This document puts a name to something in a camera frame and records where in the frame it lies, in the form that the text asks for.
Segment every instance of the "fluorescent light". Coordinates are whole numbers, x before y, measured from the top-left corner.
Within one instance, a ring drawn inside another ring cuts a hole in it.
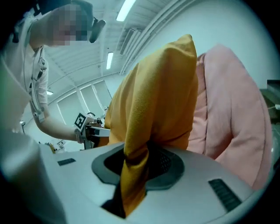
[[[107,58],[107,67],[106,69],[110,69],[111,68],[111,64],[112,64],[112,60],[113,60],[113,52],[108,53],[108,58]]]
[[[117,21],[124,22],[135,1],[136,0],[125,0],[121,10],[119,11]]]
[[[47,91],[47,95],[51,96],[51,95],[53,95],[53,92]]]

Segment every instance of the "yellow towel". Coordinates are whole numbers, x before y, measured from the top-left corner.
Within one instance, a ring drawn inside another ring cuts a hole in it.
[[[145,197],[147,141],[187,149],[197,88],[196,49],[185,35],[140,61],[115,93],[105,128],[109,144],[125,142],[120,188],[126,216]]]

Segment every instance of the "pink cloth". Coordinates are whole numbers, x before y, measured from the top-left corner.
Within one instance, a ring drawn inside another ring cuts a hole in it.
[[[220,162],[260,189],[268,178],[272,147],[263,96],[229,48],[217,45],[199,60],[203,58],[204,70],[198,63],[196,71],[198,77],[204,72],[206,96],[198,96],[188,150]]]

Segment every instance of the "ceiling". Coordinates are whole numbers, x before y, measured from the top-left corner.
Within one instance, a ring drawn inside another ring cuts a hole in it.
[[[117,15],[125,0],[87,0],[93,4],[94,16],[106,21],[98,40],[91,44],[45,47],[49,62],[49,86],[53,92],[49,103],[78,86],[110,74],[125,74],[125,69],[154,35],[180,11],[195,0],[136,0],[126,20],[119,22]],[[121,47],[130,28],[141,31],[132,49],[120,55]],[[106,69],[107,55],[114,52],[111,69]],[[23,120],[31,119],[30,109]]]

